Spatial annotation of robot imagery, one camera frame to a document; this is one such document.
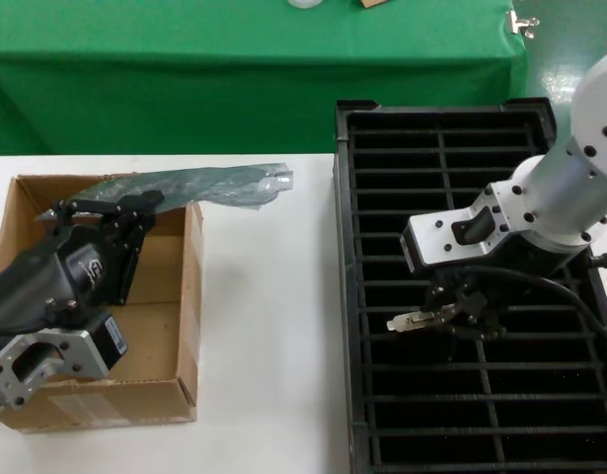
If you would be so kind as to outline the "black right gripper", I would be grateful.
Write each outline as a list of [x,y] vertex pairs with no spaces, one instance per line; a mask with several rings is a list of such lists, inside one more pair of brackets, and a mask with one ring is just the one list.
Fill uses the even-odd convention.
[[420,312],[430,315],[434,322],[447,322],[462,312],[467,318],[456,327],[455,335],[464,340],[485,342],[506,336],[498,312],[474,288],[493,287],[498,295],[520,290],[518,283],[507,289],[504,278],[480,275],[476,268],[549,277],[571,259],[571,250],[537,246],[524,235],[492,235],[474,243],[460,243],[453,235],[411,237],[411,272],[429,278],[431,285]]

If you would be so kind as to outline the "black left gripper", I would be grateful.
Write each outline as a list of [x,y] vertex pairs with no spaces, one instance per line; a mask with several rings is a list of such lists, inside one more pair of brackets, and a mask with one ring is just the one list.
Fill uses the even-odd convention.
[[[0,272],[0,344],[45,329],[81,329],[100,308],[126,303],[161,191],[118,201],[70,198],[52,206],[55,225]],[[76,213],[99,224],[74,224]]]

